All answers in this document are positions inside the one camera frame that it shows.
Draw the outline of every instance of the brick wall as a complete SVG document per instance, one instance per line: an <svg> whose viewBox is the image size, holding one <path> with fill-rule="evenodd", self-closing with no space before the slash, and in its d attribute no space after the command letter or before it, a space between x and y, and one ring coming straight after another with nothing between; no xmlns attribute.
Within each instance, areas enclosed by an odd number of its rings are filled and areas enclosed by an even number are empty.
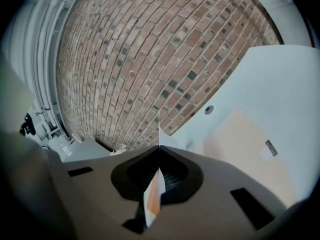
<svg viewBox="0 0 320 240"><path fill-rule="evenodd" d="M158 143L206 103L252 46L281 43L256 0L78 0L59 47L68 128L128 149Z"/></svg>

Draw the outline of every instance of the small round hole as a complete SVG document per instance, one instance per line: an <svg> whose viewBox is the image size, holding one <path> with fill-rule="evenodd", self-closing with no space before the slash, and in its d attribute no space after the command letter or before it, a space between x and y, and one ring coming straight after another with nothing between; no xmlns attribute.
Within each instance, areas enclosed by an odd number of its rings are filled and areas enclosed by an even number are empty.
<svg viewBox="0 0 320 240"><path fill-rule="evenodd" d="M214 106L210 105L210 106L208 106L208 107L205 109L204 113L205 113L206 115L209 115L209 114L212 113L212 111L214 111Z"/></svg>

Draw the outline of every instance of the paper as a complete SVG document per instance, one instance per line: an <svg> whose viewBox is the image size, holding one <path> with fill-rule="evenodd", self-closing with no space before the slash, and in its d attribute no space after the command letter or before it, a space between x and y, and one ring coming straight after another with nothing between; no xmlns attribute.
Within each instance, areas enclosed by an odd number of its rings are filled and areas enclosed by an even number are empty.
<svg viewBox="0 0 320 240"><path fill-rule="evenodd" d="M145 223L150 227L161 209L161 195L166 192L165 178L159 169L143 194Z"/></svg>

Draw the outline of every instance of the black slot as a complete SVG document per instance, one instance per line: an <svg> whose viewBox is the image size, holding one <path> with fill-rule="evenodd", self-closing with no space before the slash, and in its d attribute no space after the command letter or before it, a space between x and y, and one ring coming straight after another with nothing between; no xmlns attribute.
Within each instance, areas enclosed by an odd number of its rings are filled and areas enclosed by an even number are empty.
<svg viewBox="0 0 320 240"><path fill-rule="evenodd" d="M256 230L275 219L245 188L235 189L230 193Z"/></svg>
<svg viewBox="0 0 320 240"><path fill-rule="evenodd" d="M68 174L70 177L74 177L74 176L78 176L78 175L86 174L90 172L93 172L93 169L91 167L83 167L80 169L68 170Z"/></svg>

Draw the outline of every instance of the light beige surface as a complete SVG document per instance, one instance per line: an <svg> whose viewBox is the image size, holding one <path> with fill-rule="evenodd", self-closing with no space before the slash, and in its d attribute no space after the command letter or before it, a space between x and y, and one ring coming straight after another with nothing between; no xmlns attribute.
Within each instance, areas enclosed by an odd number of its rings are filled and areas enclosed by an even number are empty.
<svg viewBox="0 0 320 240"><path fill-rule="evenodd" d="M267 140L262 130L249 121L241 109L236 109L208 135L197 151L236 166L289 207L297 202L296 194L284 163L271 153L268 160L263 160L261 153L266 152Z"/></svg>

